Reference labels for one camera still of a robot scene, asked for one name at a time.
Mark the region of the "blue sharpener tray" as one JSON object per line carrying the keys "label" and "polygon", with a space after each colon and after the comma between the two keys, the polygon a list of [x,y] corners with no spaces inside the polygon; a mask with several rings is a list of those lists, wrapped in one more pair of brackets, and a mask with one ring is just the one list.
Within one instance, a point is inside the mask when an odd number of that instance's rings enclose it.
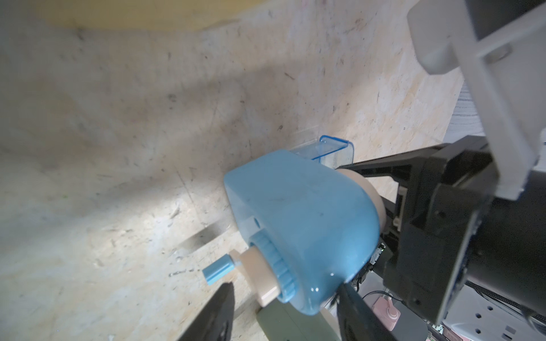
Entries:
{"label": "blue sharpener tray", "polygon": [[292,149],[291,152],[331,169],[337,169],[353,163],[354,145],[345,139],[323,135],[314,142]]}

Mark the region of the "yellow sharpener back row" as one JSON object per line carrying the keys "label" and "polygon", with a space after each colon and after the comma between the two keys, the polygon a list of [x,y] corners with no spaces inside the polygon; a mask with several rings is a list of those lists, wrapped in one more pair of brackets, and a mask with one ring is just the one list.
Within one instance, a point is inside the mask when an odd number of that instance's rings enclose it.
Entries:
{"label": "yellow sharpener back row", "polygon": [[200,31],[237,21],[256,0],[31,1],[36,15],[65,28],[100,30]]}

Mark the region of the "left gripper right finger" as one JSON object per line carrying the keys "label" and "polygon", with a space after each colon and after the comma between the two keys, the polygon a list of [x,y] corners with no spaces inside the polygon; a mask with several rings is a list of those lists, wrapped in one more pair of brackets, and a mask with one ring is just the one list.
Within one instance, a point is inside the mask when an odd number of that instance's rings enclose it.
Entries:
{"label": "left gripper right finger", "polygon": [[338,323],[343,341],[396,340],[351,284],[341,284],[336,293],[338,295]]}

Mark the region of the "green pencil sharpener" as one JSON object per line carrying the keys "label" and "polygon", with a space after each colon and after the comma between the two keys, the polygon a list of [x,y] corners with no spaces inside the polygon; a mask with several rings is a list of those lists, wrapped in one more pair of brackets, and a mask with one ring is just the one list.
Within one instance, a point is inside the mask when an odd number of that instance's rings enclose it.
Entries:
{"label": "green pencil sharpener", "polygon": [[341,340],[331,314],[304,315],[289,303],[262,308],[257,322],[268,340]]}

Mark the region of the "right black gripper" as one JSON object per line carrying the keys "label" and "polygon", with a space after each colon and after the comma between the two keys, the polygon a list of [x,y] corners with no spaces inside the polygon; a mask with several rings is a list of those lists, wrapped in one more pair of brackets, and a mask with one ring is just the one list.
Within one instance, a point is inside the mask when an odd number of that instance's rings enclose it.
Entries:
{"label": "right black gripper", "polygon": [[366,178],[391,177],[384,241],[392,250],[384,285],[422,319],[438,324],[464,285],[469,244],[491,206],[498,172],[483,136],[347,166]]}

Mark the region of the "blue pencil sharpener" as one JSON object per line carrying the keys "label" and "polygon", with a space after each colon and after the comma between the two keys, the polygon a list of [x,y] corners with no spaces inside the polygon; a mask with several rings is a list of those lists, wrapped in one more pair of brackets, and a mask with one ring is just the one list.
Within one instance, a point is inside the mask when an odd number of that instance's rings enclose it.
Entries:
{"label": "blue pencil sharpener", "polygon": [[316,315],[368,263],[386,225],[373,185],[278,150],[224,177],[235,223],[247,243],[204,268],[208,284],[240,269],[260,305],[290,303]]}

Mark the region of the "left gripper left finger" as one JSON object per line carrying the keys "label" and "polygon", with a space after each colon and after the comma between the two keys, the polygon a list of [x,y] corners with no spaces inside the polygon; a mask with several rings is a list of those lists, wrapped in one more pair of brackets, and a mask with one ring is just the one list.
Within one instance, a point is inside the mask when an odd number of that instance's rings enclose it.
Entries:
{"label": "left gripper left finger", "polygon": [[178,338],[178,341],[231,340],[234,313],[234,285],[232,283],[224,283]]}

